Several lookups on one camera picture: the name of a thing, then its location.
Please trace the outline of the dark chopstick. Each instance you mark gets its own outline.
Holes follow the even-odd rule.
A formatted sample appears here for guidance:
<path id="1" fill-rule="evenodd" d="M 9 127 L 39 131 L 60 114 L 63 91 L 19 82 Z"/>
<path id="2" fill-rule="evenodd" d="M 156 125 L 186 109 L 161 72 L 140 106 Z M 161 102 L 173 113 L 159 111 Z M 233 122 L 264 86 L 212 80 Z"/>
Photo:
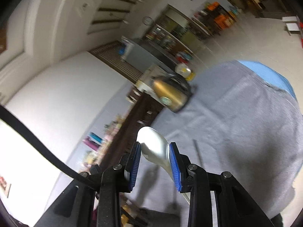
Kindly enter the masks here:
<path id="1" fill-rule="evenodd" d="M 200 152 L 200 148 L 199 148 L 199 145 L 197 143 L 197 140 L 193 140 L 193 144 L 194 144 L 194 148 L 196 150 L 196 154 L 197 154 L 197 158 L 199 160 L 199 165 L 204 168 L 204 164 L 203 164 L 203 160 L 202 160 L 202 157 L 201 157 L 201 152 Z"/>

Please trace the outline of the white plastic spoon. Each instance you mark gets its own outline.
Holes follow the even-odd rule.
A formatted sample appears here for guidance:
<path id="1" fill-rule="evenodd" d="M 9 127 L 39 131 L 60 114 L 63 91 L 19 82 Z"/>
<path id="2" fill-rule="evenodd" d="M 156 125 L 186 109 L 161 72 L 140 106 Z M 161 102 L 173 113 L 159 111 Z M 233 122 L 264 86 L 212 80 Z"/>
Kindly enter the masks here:
<path id="1" fill-rule="evenodd" d="M 163 193 L 166 189 L 172 189 L 174 174 L 170 163 L 169 143 L 151 127 L 143 127 L 138 131 L 137 142 L 141 145 L 141 153 L 147 161 L 160 167 L 160 181 L 158 189 Z"/>

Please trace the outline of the purple thermos bottle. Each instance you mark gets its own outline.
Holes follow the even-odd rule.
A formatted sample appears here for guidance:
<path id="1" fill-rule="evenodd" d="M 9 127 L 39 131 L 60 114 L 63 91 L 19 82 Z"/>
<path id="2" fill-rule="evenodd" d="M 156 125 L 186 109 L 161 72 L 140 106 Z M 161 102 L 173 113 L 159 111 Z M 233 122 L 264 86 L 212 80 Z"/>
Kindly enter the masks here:
<path id="1" fill-rule="evenodd" d="M 91 140 L 89 136 L 83 139 L 83 143 L 95 151 L 98 151 L 98 149 L 101 147 L 101 145 Z"/>

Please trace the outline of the blue thermos bottle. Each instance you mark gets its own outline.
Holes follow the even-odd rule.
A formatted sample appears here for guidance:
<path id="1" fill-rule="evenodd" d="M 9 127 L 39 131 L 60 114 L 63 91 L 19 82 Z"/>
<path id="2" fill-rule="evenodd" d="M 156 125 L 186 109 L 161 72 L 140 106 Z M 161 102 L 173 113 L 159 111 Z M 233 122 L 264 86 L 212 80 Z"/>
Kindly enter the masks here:
<path id="1" fill-rule="evenodd" d="M 96 144 L 101 145 L 103 143 L 103 138 L 99 137 L 98 135 L 96 135 L 94 132 L 90 132 L 89 133 L 89 139 L 93 142 L 95 142 Z"/>

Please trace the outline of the dark carved wooden sideboard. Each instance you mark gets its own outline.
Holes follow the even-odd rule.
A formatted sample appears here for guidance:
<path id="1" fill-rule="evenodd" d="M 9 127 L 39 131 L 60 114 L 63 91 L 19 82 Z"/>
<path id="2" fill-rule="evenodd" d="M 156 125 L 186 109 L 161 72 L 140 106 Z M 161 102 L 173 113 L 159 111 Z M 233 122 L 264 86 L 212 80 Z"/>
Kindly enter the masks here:
<path id="1" fill-rule="evenodd" d="M 122 155 L 131 150 L 141 127 L 151 126 L 164 106 L 143 93 L 131 108 L 121 128 L 113 137 L 109 149 L 99 162 L 101 171 L 115 165 L 120 161 Z"/>

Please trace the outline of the bronze electric kettle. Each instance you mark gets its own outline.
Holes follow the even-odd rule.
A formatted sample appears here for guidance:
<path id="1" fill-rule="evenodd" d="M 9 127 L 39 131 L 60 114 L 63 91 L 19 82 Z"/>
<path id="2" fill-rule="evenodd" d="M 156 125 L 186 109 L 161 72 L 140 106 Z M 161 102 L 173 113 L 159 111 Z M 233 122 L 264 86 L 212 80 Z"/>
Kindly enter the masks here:
<path id="1" fill-rule="evenodd" d="M 192 96 L 192 88 L 178 73 L 152 78 L 151 87 L 160 103 L 174 113 L 181 111 Z"/>

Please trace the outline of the grey table cloth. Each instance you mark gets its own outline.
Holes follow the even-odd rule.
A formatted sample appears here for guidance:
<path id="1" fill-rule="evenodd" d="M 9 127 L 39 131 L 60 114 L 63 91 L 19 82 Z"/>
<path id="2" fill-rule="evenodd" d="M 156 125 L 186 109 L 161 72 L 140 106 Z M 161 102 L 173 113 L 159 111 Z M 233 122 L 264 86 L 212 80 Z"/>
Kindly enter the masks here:
<path id="1" fill-rule="evenodd" d="M 178 113 L 163 110 L 152 128 L 199 165 L 197 140 L 206 171 L 231 172 L 269 218 L 280 214 L 302 167 L 297 100 L 239 61 L 209 68 L 193 86 L 187 105 Z"/>

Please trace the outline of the grey refrigerator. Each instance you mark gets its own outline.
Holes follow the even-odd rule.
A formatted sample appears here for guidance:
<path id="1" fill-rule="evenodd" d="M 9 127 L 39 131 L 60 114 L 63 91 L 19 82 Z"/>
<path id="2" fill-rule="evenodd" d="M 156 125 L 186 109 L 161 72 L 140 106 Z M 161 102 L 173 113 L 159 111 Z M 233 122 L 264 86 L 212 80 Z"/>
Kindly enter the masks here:
<path id="1" fill-rule="evenodd" d="M 157 65 L 168 73 L 175 71 L 177 60 L 156 43 L 140 38 L 131 40 L 125 36 L 121 37 L 121 42 L 125 46 L 122 60 L 141 73 L 152 65 Z"/>

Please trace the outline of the blue table cover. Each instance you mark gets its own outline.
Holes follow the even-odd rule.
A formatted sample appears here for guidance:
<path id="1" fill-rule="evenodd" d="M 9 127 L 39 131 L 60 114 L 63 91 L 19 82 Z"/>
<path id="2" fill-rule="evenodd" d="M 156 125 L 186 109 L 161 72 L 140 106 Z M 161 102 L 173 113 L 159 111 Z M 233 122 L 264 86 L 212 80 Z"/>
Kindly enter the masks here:
<path id="1" fill-rule="evenodd" d="M 268 82 L 271 85 L 274 85 L 284 91 L 288 92 L 294 99 L 296 98 L 293 87 L 290 82 L 281 74 L 273 70 L 272 68 L 258 62 L 258 61 L 244 61 L 238 60 L 241 64 L 255 72 L 260 76 L 264 81 Z"/>

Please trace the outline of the small white stool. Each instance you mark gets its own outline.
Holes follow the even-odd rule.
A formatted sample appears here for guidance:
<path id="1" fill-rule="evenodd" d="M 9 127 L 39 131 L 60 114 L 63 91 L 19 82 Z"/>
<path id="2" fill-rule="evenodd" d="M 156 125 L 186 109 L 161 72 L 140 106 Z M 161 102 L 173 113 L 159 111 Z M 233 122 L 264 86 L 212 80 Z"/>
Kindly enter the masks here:
<path id="1" fill-rule="evenodd" d="M 302 27 L 298 16 L 285 16 L 282 17 L 282 22 L 285 23 L 286 31 L 289 35 L 300 34 L 302 35 Z"/>

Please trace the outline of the round wall clock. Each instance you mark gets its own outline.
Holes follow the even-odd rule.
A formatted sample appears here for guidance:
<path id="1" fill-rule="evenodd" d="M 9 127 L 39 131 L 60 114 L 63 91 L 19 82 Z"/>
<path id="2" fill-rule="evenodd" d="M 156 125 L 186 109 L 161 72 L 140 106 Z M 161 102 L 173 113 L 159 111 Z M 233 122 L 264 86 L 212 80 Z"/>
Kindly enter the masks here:
<path id="1" fill-rule="evenodd" d="M 149 16 L 145 16 L 143 19 L 142 19 L 142 23 L 145 25 L 145 26 L 151 26 L 153 23 L 154 23 L 154 20 L 149 17 Z"/>

